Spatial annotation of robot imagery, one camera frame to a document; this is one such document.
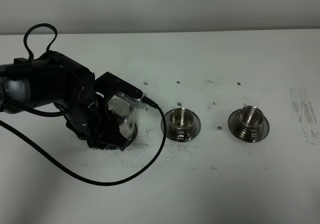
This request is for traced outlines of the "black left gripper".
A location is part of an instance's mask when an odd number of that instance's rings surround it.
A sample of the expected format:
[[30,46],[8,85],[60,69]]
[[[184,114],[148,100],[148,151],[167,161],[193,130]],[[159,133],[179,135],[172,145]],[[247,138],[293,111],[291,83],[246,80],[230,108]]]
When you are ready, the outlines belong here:
[[66,127],[91,149],[120,150],[127,147],[127,139],[120,133],[117,123],[110,121],[106,114],[106,102],[102,96],[96,95],[96,104],[89,102],[78,105],[64,115]]

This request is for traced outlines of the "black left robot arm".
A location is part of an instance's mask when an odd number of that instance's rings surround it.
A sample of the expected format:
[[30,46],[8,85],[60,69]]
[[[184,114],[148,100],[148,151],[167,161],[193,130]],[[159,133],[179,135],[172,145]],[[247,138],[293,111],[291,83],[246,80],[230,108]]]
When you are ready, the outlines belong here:
[[36,60],[16,58],[0,67],[0,110],[66,120],[91,149],[121,150],[129,144],[109,110],[117,89],[108,73],[99,78],[69,57],[50,51]]

